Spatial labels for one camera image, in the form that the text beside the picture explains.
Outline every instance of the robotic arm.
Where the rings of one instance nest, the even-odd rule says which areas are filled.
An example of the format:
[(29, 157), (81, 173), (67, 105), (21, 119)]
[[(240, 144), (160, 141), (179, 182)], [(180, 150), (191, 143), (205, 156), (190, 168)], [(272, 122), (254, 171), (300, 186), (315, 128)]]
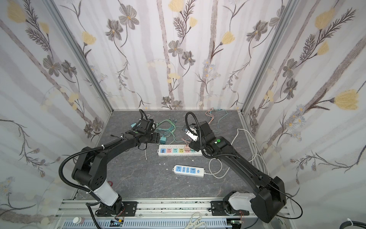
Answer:
[[(133, 147), (140, 147), (141, 144), (158, 143), (160, 139), (159, 133), (154, 132), (156, 125), (153, 119), (148, 119), (146, 114), (140, 109), (140, 121), (129, 131), (127, 131), (119, 140), (102, 145), (101, 147), (89, 148), (85, 147), (79, 153), (69, 156), (60, 165), (59, 176), (66, 184), (85, 190), (90, 193), (97, 201), (100, 202), (97, 216), (109, 217), (116, 216), (125, 209), (122, 198), (117, 194), (106, 181), (107, 164), (114, 157), (127, 151)], [(193, 128), (188, 125), (187, 117), (191, 114), (196, 121), (192, 124)], [(189, 144), (190, 148), (199, 151), (206, 158), (220, 158), (224, 161), (236, 174), (239, 175), (249, 186), (252, 187), (253, 194), (247, 198), (250, 200), (250, 210), (264, 222), (269, 222), (286, 204), (285, 189), (283, 181), (275, 177), (272, 179), (250, 164), (246, 159), (242, 158), (228, 140), (224, 137), (215, 137), (207, 122), (199, 123), (192, 112), (186, 114), (186, 133), (193, 137), (193, 141)], [(63, 167), (72, 158), (79, 156), (72, 172), (72, 178), (79, 182), (75, 185), (69, 182), (63, 175)], [(240, 206), (241, 193), (231, 192), (224, 198), (224, 207), (227, 213), (242, 209)]]
[[(188, 125), (187, 117), (191, 114), (196, 123)], [(198, 122), (192, 112), (186, 114), (185, 132), (193, 136), (189, 147), (202, 151), (206, 158), (219, 158), (224, 161), (252, 189), (253, 194), (231, 192), (224, 198), (225, 211), (230, 214), (233, 210), (253, 211), (263, 222), (269, 223), (272, 218), (286, 205), (285, 187), (279, 177), (271, 178), (259, 171), (234, 149), (230, 142), (222, 136), (215, 137), (206, 121)]]

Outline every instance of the cable tie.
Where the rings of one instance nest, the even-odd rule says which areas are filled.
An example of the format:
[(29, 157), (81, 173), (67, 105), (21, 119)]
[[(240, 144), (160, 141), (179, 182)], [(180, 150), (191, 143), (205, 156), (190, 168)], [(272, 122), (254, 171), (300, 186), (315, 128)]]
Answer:
[(353, 222), (350, 218), (347, 218), (347, 221), (350, 221), (351, 222), (351, 226), (353, 226)]

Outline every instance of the floral wallpaper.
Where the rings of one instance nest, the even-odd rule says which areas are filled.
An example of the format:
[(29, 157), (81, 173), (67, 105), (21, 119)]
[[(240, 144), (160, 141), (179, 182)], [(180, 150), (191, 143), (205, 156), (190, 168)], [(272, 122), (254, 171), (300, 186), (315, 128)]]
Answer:
[(271, 176), (303, 207), (297, 228), (366, 219), (365, 9), (301, 0), (243, 112)]
[(114, 109), (239, 109), (287, 1), (56, 0)]
[(41, 1), (0, 6), (0, 227), (48, 228), (74, 192), (60, 161), (94, 147), (110, 112)]

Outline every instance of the white bottle cap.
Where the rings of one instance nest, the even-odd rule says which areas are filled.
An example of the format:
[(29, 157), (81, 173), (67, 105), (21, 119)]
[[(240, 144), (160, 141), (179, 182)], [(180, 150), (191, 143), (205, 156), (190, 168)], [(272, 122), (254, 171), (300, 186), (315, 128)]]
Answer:
[(79, 224), (79, 223), (81, 223), (81, 221), (83, 220), (83, 218), (81, 218), (81, 217), (75, 217), (73, 220), (72, 220), (72, 222), (74, 223), (74, 224)]

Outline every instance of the white power strip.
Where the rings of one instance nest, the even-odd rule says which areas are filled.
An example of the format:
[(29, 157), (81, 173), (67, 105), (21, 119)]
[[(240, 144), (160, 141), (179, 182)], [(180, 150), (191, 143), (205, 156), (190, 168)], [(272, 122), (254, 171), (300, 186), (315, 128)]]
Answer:
[(201, 150), (195, 151), (189, 145), (159, 145), (159, 156), (202, 156)]
[(176, 165), (173, 168), (173, 172), (179, 175), (203, 177), (205, 174), (205, 169), (194, 166)]

